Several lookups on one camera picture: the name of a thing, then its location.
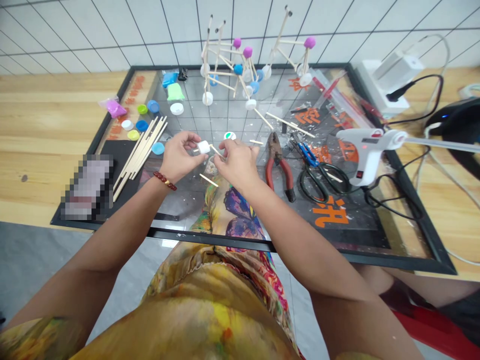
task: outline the bracelet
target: bracelet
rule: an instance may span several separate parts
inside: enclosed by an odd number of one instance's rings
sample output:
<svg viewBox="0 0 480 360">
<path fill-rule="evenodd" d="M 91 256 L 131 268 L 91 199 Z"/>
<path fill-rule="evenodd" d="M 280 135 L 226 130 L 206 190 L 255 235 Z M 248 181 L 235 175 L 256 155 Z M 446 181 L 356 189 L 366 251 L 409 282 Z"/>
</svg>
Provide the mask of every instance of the bracelet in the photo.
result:
<svg viewBox="0 0 480 360">
<path fill-rule="evenodd" d="M 163 176 L 161 173 L 159 173 L 158 171 L 155 171 L 153 173 L 153 176 L 155 176 L 156 178 L 159 178 L 161 182 L 165 183 L 165 185 L 167 185 L 171 190 L 173 191 L 177 190 L 177 187 L 173 185 L 170 181 L 168 181 L 167 178 Z"/>
</svg>

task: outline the glue gun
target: glue gun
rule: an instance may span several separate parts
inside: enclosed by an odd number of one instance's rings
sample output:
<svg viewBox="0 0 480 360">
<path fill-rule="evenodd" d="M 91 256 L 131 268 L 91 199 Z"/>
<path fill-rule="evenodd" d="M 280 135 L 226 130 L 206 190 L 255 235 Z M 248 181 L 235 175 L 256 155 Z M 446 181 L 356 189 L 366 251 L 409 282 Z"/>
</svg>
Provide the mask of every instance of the glue gun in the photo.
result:
<svg viewBox="0 0 480 360">
<path fill-rule="evenodd" d="M 353 186 L 368 186 L 374 182 L 384 150 L 400 148 L 408 137 L 405 131 L 379 128 L 352 128 L 340 130 L 336 137 L 352 143 L 358 152 L 358 168 L 350 179 Z"/>
</svg>

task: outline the craft table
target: craft table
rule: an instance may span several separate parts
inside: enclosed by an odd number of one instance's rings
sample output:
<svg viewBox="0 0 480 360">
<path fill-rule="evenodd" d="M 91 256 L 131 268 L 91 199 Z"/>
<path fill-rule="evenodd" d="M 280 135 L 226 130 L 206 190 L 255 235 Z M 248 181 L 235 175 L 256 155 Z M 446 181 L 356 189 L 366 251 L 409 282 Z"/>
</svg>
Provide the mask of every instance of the craft table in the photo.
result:
<svg viewBox="0 0 480 360">
<path fill-rule="evenodd" d="M 112 72 L 0 78 L 0 221 L 50 226 L 61 191 L 102 122 L 105 111 L 97 101 L 115 94 L 125 76 L 126 72 Z M 440 106 L 458 100 L 462 86 L 479 81 L 478 69 L 447 71 Z M 408 92 L 411 114 L 423 111 L 433 86 L 433 81 L 424 81 Z M 139 94 L 137 100 L 148 95 Z M 418 130 L 413 124 L 405 128 L 411 134 Z M 480 184 L 473 176 L 446 150 L 434 151 L 480 196 Z M 421 152 L 420 146 L 406 144 L 398 154 L 406 162 Z M 416 167 L 407 169 L 413 174 Z M 471 261 L 480 261 L 480 211 L 429 161 L 423 170 L 420 196 L 444 245 Z M 455 278 L 480 281 L 480 268 L 452 260 L 459 274 Z"/>
</svg>

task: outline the purple ball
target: purple ball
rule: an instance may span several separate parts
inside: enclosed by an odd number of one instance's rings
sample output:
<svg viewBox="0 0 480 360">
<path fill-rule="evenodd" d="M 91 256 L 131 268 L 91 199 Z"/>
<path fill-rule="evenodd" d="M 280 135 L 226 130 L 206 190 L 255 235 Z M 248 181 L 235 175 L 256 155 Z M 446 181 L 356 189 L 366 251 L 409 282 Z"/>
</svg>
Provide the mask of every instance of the purple ball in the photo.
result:
<svg viewBox="0 0 480 360">
<path fill-rule="evenodd" d="M 247 46 L 245 49 L 243 49 L 243 56 L 247 59 L 251 58 L 253 52 L 254 50 L 250 46 Z"/>
<path fill-rule="evenodd" d="M 309 36 L 306 38 L 303 46 L 309 49 L 313 49 L 316 43 L 317 42 L 315 41 L 315 38 L 313 36 Z"/>
<path fill-rule="evenodd" d="M 234 40 L 233 40 L 233 47 L 235 49 L 238 49 L 240 48 L 240 46 L 242 46 L 242 39 L 239 38 L 239 37 L 236 37 Z"/>
</svg>

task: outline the scissors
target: scissors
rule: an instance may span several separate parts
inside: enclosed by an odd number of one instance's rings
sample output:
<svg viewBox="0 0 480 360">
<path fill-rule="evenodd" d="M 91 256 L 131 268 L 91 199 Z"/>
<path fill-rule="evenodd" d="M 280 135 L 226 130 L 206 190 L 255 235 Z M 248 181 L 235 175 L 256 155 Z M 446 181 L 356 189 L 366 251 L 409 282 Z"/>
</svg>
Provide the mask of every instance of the scissors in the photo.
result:
<svg viewBox="0 0 480 360">
<path fill-rule="evenodd" d="M 331 188 L 340 195 L 347 195 L 351 192 L 352 185 L 350 184 L 350 179 L 342 169 L 327 162 L 319 162 L 315 154 L 310 150 L 308 144 L 302 140 L 299 134 L 293 133 L 292 138 L 295 149 L 302 155 L 303 161 L 305 162 L 305 169 L 300 174 L 299 182 L 300 189 L 307 198 L 315 203 L 327 203 L 329 200 L 329 191 L 321 179 L 325 179 Z M 312 179 L 314 188 L 321 197 L 314 196 L 309 192 L 305 184 L 305 178 L 307 176 Z M 343 184 L 344 189 L 340 189 L 337 183 Z"/>
</svg>

